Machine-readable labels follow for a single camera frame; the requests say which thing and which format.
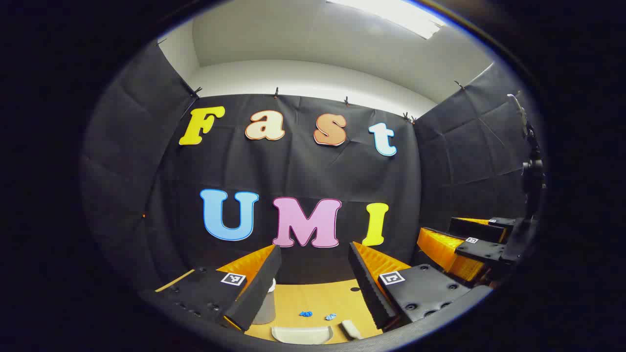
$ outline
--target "light blue letter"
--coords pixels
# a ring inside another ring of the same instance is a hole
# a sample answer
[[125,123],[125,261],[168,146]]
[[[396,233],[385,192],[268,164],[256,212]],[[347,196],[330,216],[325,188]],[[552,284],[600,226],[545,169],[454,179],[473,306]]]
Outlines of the light blue letter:
[[393,130],[388,130],[387,125],[385,125],[384,122],[379,122],[374,126],[370,126],[369,131],[374,134],[374,144],[376,145],[376,150],[378,150],[380,154],[390,157],[398,151],[396,147],[389,145],[389,139],[387,136],[393,137]]
[[229,229],[222,221],[222,203],[228,193],[218,189],[205,189],[200,192],[204,199],[204,227],[208,233],[225,241],[241,241],[252,233],[254,226],[254,203],[259,195],[252,192],[237,192],[235,199],[239,201],[239,227]]

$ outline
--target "black metal plate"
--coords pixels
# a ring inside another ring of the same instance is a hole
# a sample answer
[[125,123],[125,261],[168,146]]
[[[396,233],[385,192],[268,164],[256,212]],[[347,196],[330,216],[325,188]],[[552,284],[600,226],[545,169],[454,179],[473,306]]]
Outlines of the black metal plate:
[[484,241],[499,242],[504,230],[504,227],[483,225],[477,222],[461,220],[453,217],[450,219],[450,228],[448,232],[455,237],[463,239],[474,237]]
[[519,260],[521,253],[526,249],[530,241],[532,241],[536,226],[536,220],[517,219],[501,258],[511,262]]
[[505,244],[469,237],[454,250],[454,253],[476,259],[477,261],[494,263],[500,260],[500,256],[504,252],[505,247]]
[[378,280],[410,322],[440,310],[470,290],[428,264],[382,274]]
[[196,268],[193,273],[156,294],[199,319],[221,323],[223,312],[231,307],[247,282],[244,278],[238,286],[225,284],[221,281],[226,275],[226,272],[214,269]]
[[505,227],[510,231],[513,229],[513,226],[515,226],[515,222],[515,219],[509,219],[506,217],[492,217],[489,220],[489,225]]

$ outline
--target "black fabric backdrop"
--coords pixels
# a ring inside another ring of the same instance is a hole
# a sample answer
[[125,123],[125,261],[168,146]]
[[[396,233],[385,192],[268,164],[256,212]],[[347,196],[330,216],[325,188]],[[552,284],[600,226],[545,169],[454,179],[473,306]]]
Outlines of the black fabric backdrop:
[[152,43],[111,82],[96,106],[81,153],[83,207],[113,268],[136,289],[187,271],[162,231],[164,209],[146,203],[168,141],[197,99]]
[[447,230],[451,217],[524,216],[521,165],[530,147],[507,94],[518,97],[540,133],[523,85],[495,63],[416,121],[423,180],[420,226]]
[[[401,116],[338,101],[299,96],[227,95],[199,99],[193,106],[224,106],[212,129],[201,134],[198,145],[179,145],[191,114],[177,126],[163,158],[153,199],[164,201],[167,229],[187,266],[221,266],[249,252],[268,246],[277,235],[276,197],[296,198],[306,216],[324,198],[339,199],[334,248],[282,248],[283,264],[277,282],[311,284],[354,277],[347,261],[351,241],[367,234],[366,205],[389,205],[382,230],[384,243],[376,248],[409,262],[416,243],[420,171],[413,126]],[[285,136],[280,140],[249,140],[244,135],[250,116],[276,110],[284,116]],[[313,132],[323,113],[346,118],[347,140],[338,147],[316,144]],[[392,157],[381,155],[368,127],[379,122],[394,130],[390,144],[398,148]],[[209,234],[203,222],[203,189],[228,193],[223,203],[223,222],[239,226],[236,192],[259,194],[254,205],[254,230],[242,241],[223,241]]]

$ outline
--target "ceiling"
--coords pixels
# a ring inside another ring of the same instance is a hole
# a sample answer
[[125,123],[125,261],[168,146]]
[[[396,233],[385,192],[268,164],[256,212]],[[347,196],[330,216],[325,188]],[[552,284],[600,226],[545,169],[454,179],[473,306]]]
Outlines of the ceiling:
[[200,66],[301,60],[384,78],[439,103],[491,59],[451,26],[425,40],[397,24],[326,0],[232,0],[193,20]]

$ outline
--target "letter m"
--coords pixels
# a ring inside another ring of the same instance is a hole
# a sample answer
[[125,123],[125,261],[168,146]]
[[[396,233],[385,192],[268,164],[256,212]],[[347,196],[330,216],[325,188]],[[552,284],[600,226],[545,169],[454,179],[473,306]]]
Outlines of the letter m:
[[341,208],[339,200],[320,200],[309,218],[304,215],[300,203],[295,198],[276,198],[274,206],[278,208],[278,234],[272,241],[275,245],[293,246],[294,240],[290,238],[290,230],[293,231],[300,246],[309,243],[314,231],[316,237],[311,241],[313,247],[330,248],[339,244],[335,236],[337,211]]

